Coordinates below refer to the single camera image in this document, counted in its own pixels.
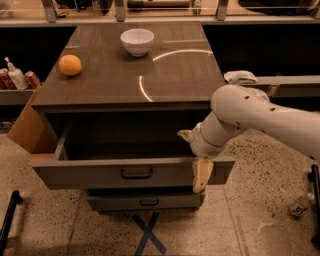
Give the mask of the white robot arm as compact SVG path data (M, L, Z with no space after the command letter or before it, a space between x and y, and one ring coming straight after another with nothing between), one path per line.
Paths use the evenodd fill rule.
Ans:
M211 112L191 130L178 135L190 144L193 191L202 192L212 174L214 160L225 144L246 129L256 129L320 162L320 114L270 102L255 88L225 85L211 97Z

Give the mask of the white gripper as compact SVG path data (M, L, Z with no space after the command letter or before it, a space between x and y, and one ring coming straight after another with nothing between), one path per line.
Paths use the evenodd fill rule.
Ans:
M193 192L202 192L211 177L213 162L225 146L227 133L224 126L208 126L204 122L198 123L191 130L179 130L177 135L184 141L190 142L192 152L199 158L193 161Z

